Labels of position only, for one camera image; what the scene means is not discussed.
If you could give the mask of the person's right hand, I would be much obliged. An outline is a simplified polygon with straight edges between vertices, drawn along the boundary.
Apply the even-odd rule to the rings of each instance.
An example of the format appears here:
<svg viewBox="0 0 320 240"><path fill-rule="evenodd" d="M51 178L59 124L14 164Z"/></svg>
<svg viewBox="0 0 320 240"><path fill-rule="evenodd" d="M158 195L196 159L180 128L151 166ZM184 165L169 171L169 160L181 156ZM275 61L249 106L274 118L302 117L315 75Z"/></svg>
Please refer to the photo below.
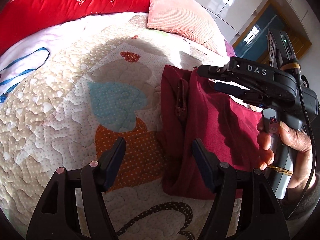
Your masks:
<svg viewBox="0 0 320 240"><path fill-rule="evenodd" d="M275 162L276 154L271 149L271 136L265 132L263 119L259 120L257 130L259 132L257 136L258 167L264 170ZM312 170L313 155L310 137L304 132L290 128L282 121L278 125L278 133L279 139L293 154L293 171L288 189L302 191L305 186L311 188L316 182L316 175Z"/></svg>

